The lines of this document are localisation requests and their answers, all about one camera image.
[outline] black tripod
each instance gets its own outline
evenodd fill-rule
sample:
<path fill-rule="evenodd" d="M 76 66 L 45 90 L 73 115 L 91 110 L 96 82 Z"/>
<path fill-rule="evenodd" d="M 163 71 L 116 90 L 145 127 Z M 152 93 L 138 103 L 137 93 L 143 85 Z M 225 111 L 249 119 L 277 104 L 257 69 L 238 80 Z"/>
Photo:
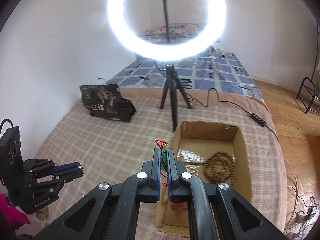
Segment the black tripod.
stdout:
<path fill-rule="evenodd" d="M 163 3 L 167 43 L 170 43 L 167 0 L 162 0 L 162 3 Z M 192 106 L 191 106 L 191 104 L 187 98 L 186 92 L 183 88 L 182 82 L 178 78 L 177 71 L 174 69 L 173 64 L 168 64 L 166 66 L 166 81 L 164 83 L 164 89 L 163 89 L 163 94 L 162 94 L 162 98 L 161 98 L 160 109 L 162 109 L 164 106 L 164 101 L 165 101 L 165 98 L 167 97 L 167 93 L 168 93 L 168 89 L 169 89 L 170 90 L 171 116 L 172 116 L 173 131 L 175 131 L 178 126 L 177 88 L 180 90 L 188 108 L 192 109 Z"/>

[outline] metal bolt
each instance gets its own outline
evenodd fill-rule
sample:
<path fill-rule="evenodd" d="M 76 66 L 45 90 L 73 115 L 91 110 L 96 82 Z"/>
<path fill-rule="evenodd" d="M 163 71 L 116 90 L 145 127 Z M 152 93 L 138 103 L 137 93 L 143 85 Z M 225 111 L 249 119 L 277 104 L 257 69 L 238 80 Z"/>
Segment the metal bolt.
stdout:
<path fill-rule="evenodd" d="M 102 182 L 102 183 L 99 184 L 98 188 L 100 190 L 107 190 L 109 188 L 109 184 L 106 183 L 106 182 Z"/>
<path fill-rule="evenodd" d="M 227 190 L 227 189 L 229 189 L 229 184 L 225 183 L 225 182 L 222 182 L 222 183 L 219 184 L 219 188 L 221 188 L 223 190 Z"/>
<path fill-rule="evenodd" d="M 184 172 L 181 174 L 181 177 L 184 179 L 190 179 L 192 177 L 192 174 L 190 172 Z"/>
<path fill-rule="evenodd" d="M 148 174 L 146 174 L 145 172 L 139 172 L 139 173 L 137 174 L 137 177 L 138 177 L 139 179 L 145 179 L 147 176 L 148 176 Z"/>

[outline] black plastic bag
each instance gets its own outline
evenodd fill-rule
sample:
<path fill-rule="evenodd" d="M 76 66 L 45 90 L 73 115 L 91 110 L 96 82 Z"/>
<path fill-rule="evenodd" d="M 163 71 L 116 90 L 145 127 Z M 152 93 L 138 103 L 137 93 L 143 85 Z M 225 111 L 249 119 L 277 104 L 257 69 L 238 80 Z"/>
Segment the black plastic bag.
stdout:
<path fill-rule="evenodd" d="M 130 122 L 136 112 L 130 100 L 121 97 L 117 84 L 80 86 L 82 103 L 90 115 Z"/>

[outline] pink fabric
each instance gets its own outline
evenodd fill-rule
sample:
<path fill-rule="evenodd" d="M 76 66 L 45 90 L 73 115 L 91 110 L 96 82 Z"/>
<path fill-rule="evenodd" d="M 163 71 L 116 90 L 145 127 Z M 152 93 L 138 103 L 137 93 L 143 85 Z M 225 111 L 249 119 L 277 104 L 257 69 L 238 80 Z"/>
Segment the pink fabric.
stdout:
<path fill-rule="evenodd" d="M 30 225 L 30 221 L 26 214 L 19 212 L 14 207 L 7 204 L 5 200 L 5 193 L 0 194 L 0 211 L 2 212 L 5 220 L 9 226 L 15 230 L 22 227 L 24 224 Z"/>

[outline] ring light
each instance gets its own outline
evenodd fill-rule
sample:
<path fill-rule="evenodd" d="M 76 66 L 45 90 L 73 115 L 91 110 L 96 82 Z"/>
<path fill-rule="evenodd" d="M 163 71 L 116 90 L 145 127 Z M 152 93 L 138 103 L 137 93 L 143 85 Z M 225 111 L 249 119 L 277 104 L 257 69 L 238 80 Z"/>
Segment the ring light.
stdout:
<path fill-rule="evenodd" d="M 124 1 L 108 0 L 111 29 L 127 49 L 159 61 L 180 60 L 204 51 L 219 38 L 225 26 L 225 0 L 208 0 L 208 24 L 196 38 L 179 45 L 156 45 L 143 41 L 130 30 L 124 19 Z"/>

